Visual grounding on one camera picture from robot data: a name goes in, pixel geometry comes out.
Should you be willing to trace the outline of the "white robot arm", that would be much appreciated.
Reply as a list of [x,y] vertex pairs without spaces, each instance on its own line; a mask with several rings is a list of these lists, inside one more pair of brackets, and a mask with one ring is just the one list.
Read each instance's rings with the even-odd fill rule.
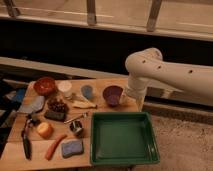
[[138,103],[150,79],[213,102],[213,67],[165,62],[159,49],[148,48],[130,54],[125,68],[129,76],[124,92]]

